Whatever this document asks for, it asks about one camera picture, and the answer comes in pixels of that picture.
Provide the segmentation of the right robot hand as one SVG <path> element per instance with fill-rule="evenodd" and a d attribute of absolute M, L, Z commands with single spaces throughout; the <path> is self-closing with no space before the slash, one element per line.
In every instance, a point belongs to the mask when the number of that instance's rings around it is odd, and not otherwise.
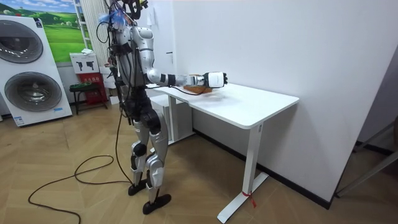
<path fill-rule="evenodd" d="M 208 72 L 203 75 L 207 88 L 222 88 L 228 83 L 226 73 Z"/>

